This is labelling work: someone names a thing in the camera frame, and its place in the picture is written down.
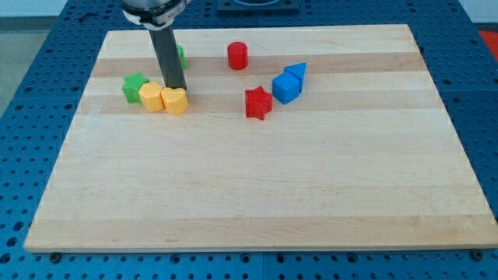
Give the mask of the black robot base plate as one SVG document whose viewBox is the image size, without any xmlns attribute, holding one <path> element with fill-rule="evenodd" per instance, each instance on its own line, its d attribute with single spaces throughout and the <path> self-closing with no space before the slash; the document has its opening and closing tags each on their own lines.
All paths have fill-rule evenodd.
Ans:
<svg viewBox="0 0 498 280">
<path fill-rule="evenodd" d="M 298 12 L 299 0 L 215 0 L 216 12 L 223 15 L 236 13 Z"/>
</svg>

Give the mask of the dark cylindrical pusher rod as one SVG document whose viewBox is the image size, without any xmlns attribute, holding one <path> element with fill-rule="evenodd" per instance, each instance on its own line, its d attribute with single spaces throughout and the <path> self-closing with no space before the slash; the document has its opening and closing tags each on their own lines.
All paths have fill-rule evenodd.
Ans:
<svg viewBox="0 0 498 280">
<path fill-rule="evenodd" d="M 165 86 L 187 89 L 173 28 L 168 26 L 161 30 L 150 30 L 149 35 Z"/>
</svg>

